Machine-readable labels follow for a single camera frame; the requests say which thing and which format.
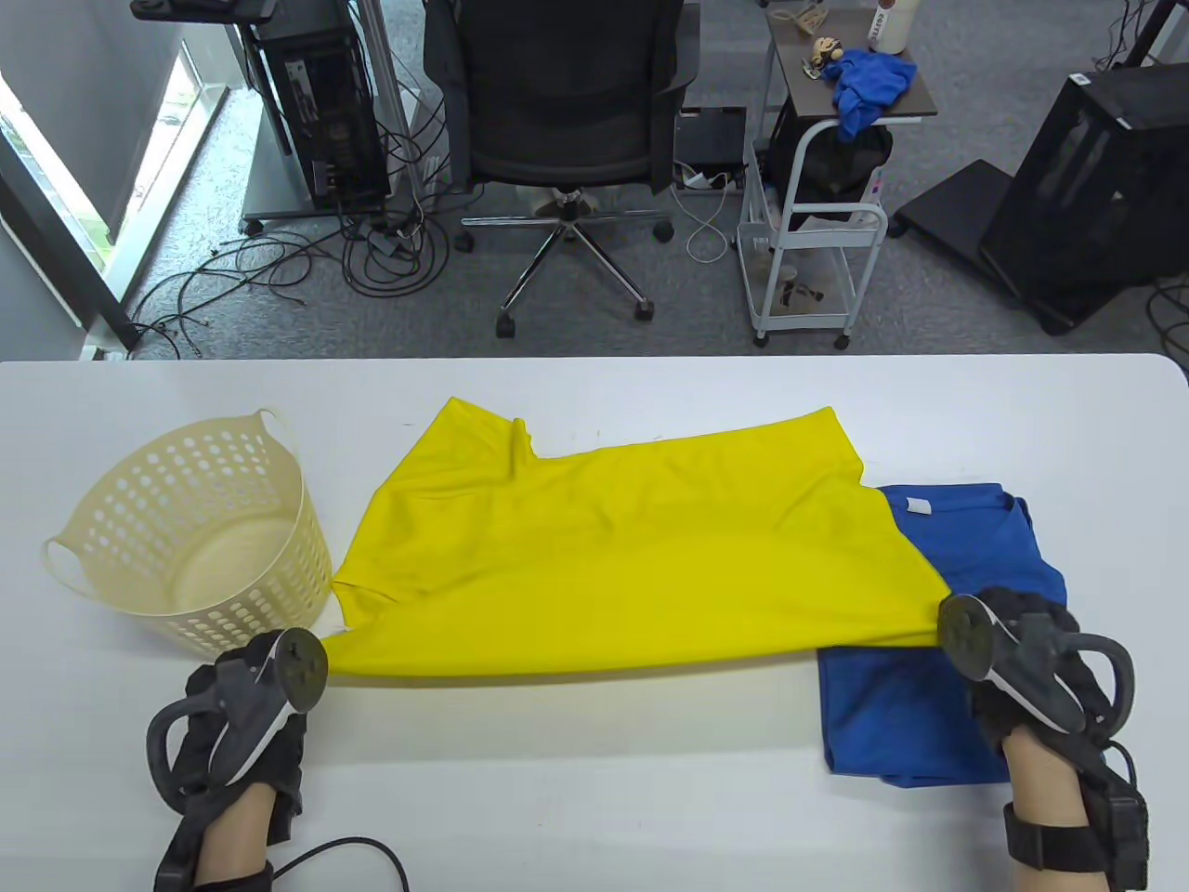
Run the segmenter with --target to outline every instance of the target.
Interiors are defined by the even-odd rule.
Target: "office chair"
[[[698,73],[700,15],[684,0],[426,0],[424,69],[441,88],[452,182],[551,187],[560,197],[539,216],[466,218],[464,227],[542,228],[545,243],[499,304],[496,335],[516,337],[511,307],[558,240],[580,241],[635,299],[653,302],[587,227],[655,222],[667,214],[597,214],[583,188],[673,182],[673,130]],[[474,247],[465,230],[454,238]]]

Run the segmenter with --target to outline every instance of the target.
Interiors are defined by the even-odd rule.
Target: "gray carpet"
[[[754,0],[702,0],[702,70],[687,103],[754,105],[766,45],[763,12]],[[394,48],[432,89],[420,64],[421,4],[388,0],[386,6]],[[1088,69],[1092,57],[1103,55],[1107,27],[1120,7],[1116,0],[925,2],[912,46],[940,114],[921,126],[898,130],[885,205],[899,207],[975,158],[1014,171],[1064,77]],[[228,100],[161,238],[141,294],[235,237],[258,118],[253,95],[238,93]],[[619,197],[635,207],[653,201],[628,190]],[[658,201],[672,207],[667,195]],[[709,213],[716,201],[693,196],[690,205]],[[496,306],[540,235],[480,231],[474,253],[452,255],[441,278],[414,296],[390,301],[358,296],[344,285],[336,264],[320,262],[306,282],[285,291],[304,306],[263,288],[245,290],[202,310],[206,325],[191,325],[190,332],[209,358],[759,352],[751,344],[735,256],[710,266],[688,259],[682,243],[694,224],[673,211],[678,238],[668,245],[655,243],[643,227],[616,227],[604,239],[653,297],[656,316],[648,325],[633,320],[630,299],[593,258],[567,246],[548,259],[518,304],[516,339],[497,340]],[[521,209],[514,190],[489,187],[473,212]],[[732,227],[737,218],[738,200],[728,200],[719,220]],[[448,231],[455,219],[442,218]],[[335,227],[310,222],[288,228],[317,235]],[[703,251],[710,247],[700,244]],[[190,302],[219,289],[216,281],[200,282]],[[170,288],[158,293],[141,318],[170,312],[172,294]],[[850,350],[1156,351],[1159,343],[1144,318],[1145,297],[1140,291],[1122,295],[1072,334],[1049,338],[1030,315],[907,237],[885,245]],[[829,353],[832,340],[832,334],[776,333],[767,352]],[[183,356],[193,354],[183,347]],[[149,335],[137,357],[172,358],[172,351]]]

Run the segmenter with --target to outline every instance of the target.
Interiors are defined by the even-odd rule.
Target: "blue cloth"
[[[858,131],[872,126],[895,105],[917,76],[917,67],[886,52],[847,50],[822,73],[837,81],[833,103],[838,106],[838,142],[853,143]]]
[[[952,591],[1001,585],[1065,603],[1065,580],[1042,559],[1023,498],[994,483],[886,486],[883,494],[900,532]],[[910,497],[927,502],[932,514],[910,511]],[[940,651],[820,651],[818,677],[835,774],[904,787],[1007,780],[1002,758],[970,717],[965,681]]]

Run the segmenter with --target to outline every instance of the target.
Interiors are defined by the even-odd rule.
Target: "black glove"
[[[256,672],[269,655],[278,635],[279,630],[262,632],[246,647],[228,651],[215,662],[243,659]],[[215,667],[200,666],[185,683],[185,696],[202,693],[214,683]],[[277,791],[277,802],[269,824],[269,844],[287,841],[292,818],[301,814],[301,759],[304,752],[306,716],[290,716],[285,727],[269,742],[243,778],[228,786],[210,787],[207,773],[210,752],[226,723],[224,716],[218,712],[200,712],[188,720],[185,737],[172,767],[176,787],[188,800],[187,811],[191,811],[189,800],[199,797],[194,804],[201,805],[200,810],[205,815],[218,817],[252,784],[268,784]]]
[[[1015,626],[1024,614],[1048,614],[1063,632],[1080,632],[1077,621],[1064,607],[1034,592],[984,589],[979,592],[979,599],[989,607],[1008,629]],[[1078,653],[1072,652],[1061,657],[1057,676],[1082,703],[1086,711],[1083,736],[1095,748],[1105,749],[1108,739],[1097,729],[1102,724],[1113,723],[1115,710],[1094,678],[1094,672],[1082,661]],[[1002,749],[1004,737],[1021,724],[1048,736],[1048,729],[1039,720],[990,681],[979,681],[970,687],[971,712],[979,721],[987,742],[996,753]]]

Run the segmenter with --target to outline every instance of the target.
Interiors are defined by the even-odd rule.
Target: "window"
[[[0,132],[17,150],[25,167],[40,184],[42,190],[67,224],[78,246],[95,268],[106,276],[112,269],[118,249],[125,241],[124,234],[133,228],[132,224],[137,214],[144,207],[145,200],[157,183],[158,175],[165,168],[170,151],[177,145],[178,136],[202,93],[202,83],[190,62],[184,43],[174,63],[165,98],[145,149],[144,161],[137,174],[133,194],[124,216],[121,237],[114,244],[108,238],[107,224],[100,219],[87,195],[78,188],[49,142],[40,134],[32,118],[21,108],[20,100],[4,82],[2,74],[0,71]],[[138,247],[143,252],[147,245]]]

